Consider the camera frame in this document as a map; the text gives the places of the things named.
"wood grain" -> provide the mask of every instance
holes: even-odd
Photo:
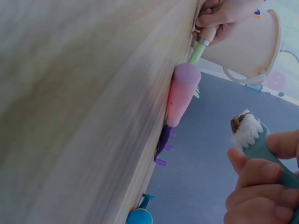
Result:
[[[0,223],[125,223],[197,1],[0,5]]]

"brush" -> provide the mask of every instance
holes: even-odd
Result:
[[[184,115],[200,82],[200,70],[193,64],[201,58],[205,48],[213,41],[218,28],[219,26],[203,28],[199,33],[198,44],[188,63],[179,64],[174,70],[167,103],[166,125],[162,129],[154,157],[154,161],[159,165],[167,166],[167,162],[158,159],[158,156],[165,148],[172,128],[178,125]]]
[[[241,149],[250,158],[265,159],[278,163],[283,169],[283,174],[277,183],[288,188],[299,188],[299,177],[285,167],[276,155],[269,150],[266,137],[270,131],[259,119],[249,110],[245,110],[239,116],[234,117],[230,124],[233,132],[232,142],[237,148]],[[290,224],[298,223],[299,208],[295,210]]]

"finger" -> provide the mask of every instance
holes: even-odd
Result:
[[[249,160],[249,157],[238,148],[231,148],[228,151],[228,158],[238,175]]]
[[[208,15],[208,14],[212,14],[212,10],[210,8],[207,8],[206,10],[200,12],[198,17],[200,17],[202,15]]]
[[[196,25],[198,27],[213,27],[216,25],[231,23],[231,17],[226,15],[224,9],[219,9],[216,13],[210,15],[202,15],[197,18]]]
[[[286,224],[293,217],[293,210],[277,205],[264,197],[245,201],[224,216],[224,224]]]
[[[205,11],[207,8],[214,8],[219,4],[219,0],[207,0],[201,7],[200,11]]]
[[[280,159],[299,158],[299,130],[270,134],[267,137],[269,150]]]
[[[194,40],[198,42],[199,33],[196,32],[196,31],[193,31],[193,32],[192,32],[192,36],[193,36]]]
[[[226,200],[227,210],[256,197],[265,197],[290,209],[299,204],[299,189],[289,189],[279,184],[263,184],[234,191]]]
[[[240,172],[236,189],[259,184],[276,183],[282,175],[282,167],[263,159],[250,159]]]
[[[216,44],[218,42],[231,38],[235,33],[237,27],[237,23],[227,23],[220,25],[212,44]]]

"white bristles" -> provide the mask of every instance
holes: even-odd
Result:
[[[236,133],[232,136],[233,144],[243,150],[250,145],[255,144],[255,139],[259,139],[259,133],[263,133],[263,128],[259,120],[249,113],[249,110],[245,110],[242,114],[246,114],[244,119],[240,122],[240,126]]]

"child's hand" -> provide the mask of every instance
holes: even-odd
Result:
[[[281,159],[299,154],[299,131],[269,135],[270,150]],[[239,175],[235,191],[227,198],[224,224],[287,224],[299,205],[299,189],[275,184],[282,168],[262,159],[249,159],[238,149],[228,157]]]
[[[213,44],[228,39],[239,23],[250,16],[260,7],[264,0],[206,0],[203,4],[196,26],[200,28],[220,25]],[[194,39],[198,40],[198,32],[192,33]]]

